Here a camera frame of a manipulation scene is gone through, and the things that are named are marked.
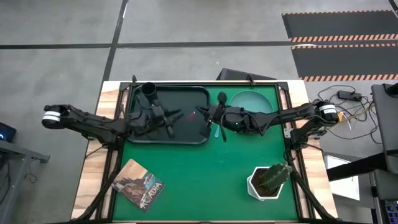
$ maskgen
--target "power adapter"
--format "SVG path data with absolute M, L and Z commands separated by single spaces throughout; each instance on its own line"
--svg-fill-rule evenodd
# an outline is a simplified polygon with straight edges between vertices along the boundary
M 360 102 L 362 99 L 362 94 L 350 92 L 350 91 L 339 90 L 337 92 L 337 98 L 339 98 L 341 100 L 351 100 L 351 101 Z

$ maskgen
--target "book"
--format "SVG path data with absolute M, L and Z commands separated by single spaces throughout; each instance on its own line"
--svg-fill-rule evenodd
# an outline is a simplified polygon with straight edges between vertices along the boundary
M 164 186 L 159 178 L 133 159 L 127 162 L 112 183 L 116 191 L 144 212 L 154 203 Z

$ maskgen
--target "potted plant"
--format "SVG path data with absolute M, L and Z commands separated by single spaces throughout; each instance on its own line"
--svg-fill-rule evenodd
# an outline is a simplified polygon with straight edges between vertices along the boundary
M 287 164 L 256 167 L 247 179 L 249 195 L 260 201 L 278 199 L 284 182 L 289 178 L 291 171 L 292 168 Z

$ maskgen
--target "green bowl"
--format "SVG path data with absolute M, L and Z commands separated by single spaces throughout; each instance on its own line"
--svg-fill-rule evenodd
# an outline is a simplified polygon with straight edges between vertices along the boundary
M 242 91 L 235 94 L 229 101 L 228 105 L 244 108 L 247 111 L 272 113 L 274 109 L 271 102 L 256 91 Z

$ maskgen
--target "green mat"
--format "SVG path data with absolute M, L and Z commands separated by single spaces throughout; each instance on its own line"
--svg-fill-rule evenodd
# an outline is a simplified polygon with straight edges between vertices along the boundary
M 278 108 L 274 86 L 206 86 L 211 102 L 254 90 Z M 134 159 L 165 183 L 165 188 L 145 213 L 120 194 L 113 220 L 297 220 L 292 184 L 287 181 L 277 200 L 261 202 L 248 194 L 246 178 L 256 166 L 284 162 L 282 126 L 265 136 L 243 136 L 226 129 L 228 142 L 215 138 L 213 124 L 207 143 L 199 146 L 133 144 L 124 147 L 122 166 Z

